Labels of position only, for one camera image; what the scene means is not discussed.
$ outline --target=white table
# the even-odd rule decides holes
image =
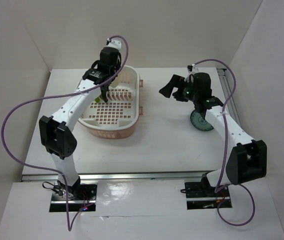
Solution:
[[[86,69],[54,69],[45,96],[71,93]],[[191,102],[178,102],[159,94],[173,74],[185,76],[183,68],[137,68],[144,87],[140,90],[140,105],[144,115],[138,120],[132,136],[108,140],[91,135],[81,124],[73,134],[78,145],[74,162],[78,173],[145,173],[177,171],[209,171],[221,167],[224,143],[215,130],[202,132],[190,123],[194,109]],[[213,95],[223,102],[225,96],[217,70],[200,68],[210,75]],[[45,100],[38,118],[50,116],[65,98]],[[54,162],[41,145],[39,126],[36,125],[26,163],[54,168]],[[43,175],[51,172],[24,167],[23,175]]]
[[[0,240],[284,240],[284,233],[264,179],[245,184],[256,213],[246,226],[233,227],[216,209],[187,210],[183,180],[97,183],[96,211],[84,212],[68,232],[64,212],[49,212],[51,191],[41,182],[14,183],[0,224]],[[221,214],[234,223],[252,213],[249,195],[229,188],[233,208]]]
[[[189,120],[192,103],[166,99],[158,91],[173,74],[184,76],[185,68],[138,68],[144,79],[141,105],[144,115],[135,133],[122,140],[105,140],[77,124],[74,153],[79,173],[131,173],[206,171],[221,167],[223,141],[215,130],[201,132]],[[213,94],[225,100],[215,68],[201,68],[212,79]],[[55,69],[45,95],[72,92],[84,69]],[[50,116],[65,99],[45,101],[39,113]],[[54,168],[40,143],[35,127],[26,162]],[[24,175],[48,174],[25,167]],[[284,233],[265,179],[245,185],[252,192],[256,213],[243,227],[225,224],[216,209],[187,210],[186,196],[180,193],[184,180],[97,180],[96,211],[84,212],[67,230],[64,212],[49,212],[51,191],[41,182],[14,183],[0,224],[0,240],[284,240]],[[233,208],[221,209],[234,223],[245,222],[252,203],[241,187],[229,188]]]

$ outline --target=plastic basket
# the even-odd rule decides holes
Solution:
[[[92,102],[82,113],[79,122],[89,132],[104,139],[124,139],[133,134],[143,107],[140,106],[140,87],[143,80],[133,67],[124,66],[109,87],[108,102]]]

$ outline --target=purple cable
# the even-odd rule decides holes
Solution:
[[[201,64],[201,63],[204,63],[204,62],[217,62],[217,63],[220,63],[222,65],[224,65],[227,70],[229,70],[229,72],[231,73],[232,75],[232,78],[233,78],[233,89],[230,93],[230,95],[228,96],[228,98],[225,100],[225,103],[223,104],[223,107],[222,107],[222,112],[225,111],[226,107],[227,107],[227,104],[228,102],[230,101],[230,99],[232,98],[234,92],[236,91],[236,87],[237,87],[237,80],[236,80],[236,76],[234,75],[233,71],[231,70],[231,68],[226,64],[224,63],[223,61],[220,61],[218,59],[214,59],[214,58],[210,58],[210,59],[205,59],[205,60],[202,60],[202,61],[198,61],[195,63],[195,65],[198,65],[198,64]],[[220,192],[222,189],[224,189],[225,187],[227,187],[228,185],[223,185],[221,187],[220,184],[221,184],[221,181],[222,181],[222,177],[223,177],[223,174],[224,174],[224,170],[226,168],[226,164],[227,164],[227,154],[228,154],[228,142],[229,142],[229,135],[228,135],[228,123],[227,123],[227,117],[225,114],[223,114],[223,121],[224,121],[224,128],[225,128],[225,142],[224,142],[224,154],[223,154],[223,161],[222,161],[222,167],[221,167],[221,172],[220,172],[220,176],[218,178],[218,181],[217,181],[217,184],[216,184],[216,187],[215,187],[215,190],[214,192],[217,194],[218,192]],[[231,223],[231,222],[228,222],[227,220],[225,220],[221,214],[220,214],[220,205],[222,203],[224,203],[225,201],[222,201],[218,206],[217,206],[217,213],[218,215],[220,216],[220,218],[227,224],[229,225],[232,225],[232,226],[236,226],[236,227],[240,227],[240,226],[244,226],[246,224],[248,224],[249,222],[251,222],[251,220],[253,219],[254,215],[255,215],[255,212],[256,212],[256,205],[255,205],[255,202],[254,202],[254,199],[253,199],[253,196],[251,194],[251,192],[249,191],[249,189],[247,189],[245,186],[243,186],[242,184],[239,184],[242,188],[244,188],[248,194],[250,195],[251,197],[251,200],[252,200],[252,204],[253,204],[253,213],[250,217],[250,219],[244,223],[240,223],[240,224],[234,224],[234,223]]]
[[[239,186],[241,186],[242,188],[244,188],[244,189],[248,192],[248,194],[250,195],[250,198],[251,198],[251,200],[252,200],[252,205],[253,205],[252,215],[251,215],[251,217],[250,217],[246,222],[236,224],[236,223],[229,222],[229,221],[225,220],[225,219],[222,217],[222,215],[221,215],[221,213],[220,213],[220,206],[221,206],[222,204],[224,204],[226,201],[228,201],[228,199],[226,199],[226,200],[220,202],[220,203],[217,205],[217,208],[216,208],[217,214],[218,214],[218,216],[222,219],[222,221],[225,222],[225,223],[227,223],[227,224],[229,224],[229,225],[231,225],[231,226],[234,226],[234,227],[242,227],[242,226],[244,226],[244,225],[247,225],[249,222],[252,221],[252,219],[254,218],[254,215],[256,214],[256,203],[254,202],[254,198],[253,198],[253,196],[252,196],[252,193],[250,192],[249,189],[247,189],[247,188],[246,188],[245,186],[243,186],[242,184],[239,184]]]
[[[84,90],[84,91],[81,91],[81,92],[74,92],[74,93],[69,93],[69,94],[63,94],[63,95],[54,95],[54,96],[44,96],[44,97],[39,97],[39,98],[35,98],[35,99],[31,99],[31,100],[28,100],[28,101],[25,101],[25,102],[22,102],[20,103],[19,105],[15,106],[7,115],[6,117],[4,118],[4,121],[3,121],[3,124],[2,124],[2,128],[1,128],[1,140],[2,140],[2,144],[3,144],[3,147],[5,149],[5,151],[7,152],[7,154],[13,159],[15,160],[17,163],[23,165],[23,166],[26,166],[26,167],[29,167],[29,168],[34,168],[34,169],[41,169],[41,170],[48,170],[48,171],[53,171],[53,172],[56,172],[58,174],[60,174],[62,177],[63,177],[63,180],[64,180],[64,183],[65,185],[67,186],[68,183],[67,183],[67,179],[66,177],[64,176],[63,172],[59,171],[59,170],[56,170],[56,169],[53,169],[53,168],[49,168],[49,167],[42,167],[42,166],[34,166],[34,165],[31,165],[31,164],[28,164],[28,163],[25,163],[21,160],[19,160],[18,158],[16,158],[12,152],[9,150],[8,146],[7,146],[7,143],[6,143],[6,140],[5,140],[5,127],[6,127],[6,124],[9,120],[9,117],[14,113],[14,111],[16,111],[17,109],[19,109],[20,107],[24,106],[24,105],[27,105],[27,104],[30,104],[30,103],[33,103],[33,102],[37,102],[37,101],[42,101],[42,100],[46,100],[46,99],[58,99],[58,98],[65,98],[65,97],[73,97],[73,96],[76,96],[76,95],[80,95],[80,94],[86,94],[88,93],[89,91],[91,90],[94,90],[94,89],[97,89],[105,84],[108,84],[110,83],[113,79],[116,78],[116,76],[122,71],[123,67],[125,66],[126,62],[127,62],[127,59],[128,59],[128,55],[129,55],[129,45],[128,45],[128,42],[127,40],[123,37],[123,36],[120,36],[120,35],[114,35],[114,36],[111,36],[109,39],[114,39],[114,38],[120,38],[123,40],[123,42],[125,43],[125,47],[126,47],[126,53],[125,53],[125,58],[123,60],[123,64],[121,65],[121,67],[119,68],[119,70],[113,75],[111,76],[108,80],[106,80],[105,82],[101,83],[101,84],[98,84],[92,88],[89,88],[87,90]],[[65,195],[68,196],[69,195],[69,191],[68,191],[68,188],[66,187],[65,188]],[[70,224],[70,215],[69,215],[69,198],[66,197],[66,203],[65,203],[65,208],[66,208],[66,220],[67,220],[67,229],[68,231],[70,232],[72,230],[72,226],[73,226],[73,222],[75,220],[75,218],[77,217],[77,215],[83,211],[84,208],[90,206],[92,203],[82,207],[79,209],[79,211],[75,214],[71,224]]]

